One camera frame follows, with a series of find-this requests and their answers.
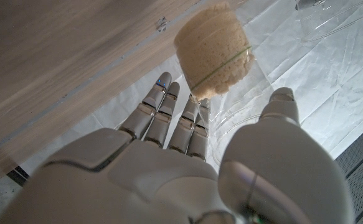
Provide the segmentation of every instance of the wooden board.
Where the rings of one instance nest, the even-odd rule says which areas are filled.
[[[0,1],[0,177],[174,54],[214,2]]]

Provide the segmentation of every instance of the transparent plastic container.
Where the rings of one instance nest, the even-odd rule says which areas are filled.
[[[227,93],[209,100],[209,151],[213,153],[217,165],[220,165],[235,132],[258,121],[273,92],[270,82],[254,61],[245,78],[231,86]]]
[[[363,0],[296,0],[302,42],[311,42],[344,29],[363,18]]]
[[[174,45],[191,93],[201,102],[199,113],[209,134],[207,157],[212,153],[220,165],[233,134],[258,120],[273,89],[227,2],[193,17]]]

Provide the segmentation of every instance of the robot finger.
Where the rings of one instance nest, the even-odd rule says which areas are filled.
[[[141,139],[162,103],[171,83],[171,75],[164,72],[153,85],[142,102],[120,126],[120,131],[129,133],[135,139]]]
[[[176,150],[185,154],[187,152],[189,140],[194,130],[195,121],[198,114],[198,104],[189,95],[189,99],[181,114],[181,117],[174,129],[167,149]]]
[[[206,161],[207,146],[209,142],[209,133],[207,127],[210,113],[208,101],[201,101],[199,108],[200,113],[198,114],[195,121],[195,128],[189,141],[187,156]]]
[[[170,85],[158,112],[154,115],[154,119],[145,135],[144,141],[158,147],[163,147],[179,91],[180,85],[177,82]]]

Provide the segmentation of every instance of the robotic hand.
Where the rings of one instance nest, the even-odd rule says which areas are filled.
[[[354,223],[344,178],[300,127],[290,89],[240,128],[220,174],[205,163],[209,110],[192,98],[163,150],[179,93],[163,73],[118,130],[53,156],[0,223]]]

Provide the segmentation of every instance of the beige sponge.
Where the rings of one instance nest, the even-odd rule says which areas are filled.
[[[254,59],[227,2],[194,16],[176,35],[174,45],[189,88],[198,100],[228,92],[248,73]]]

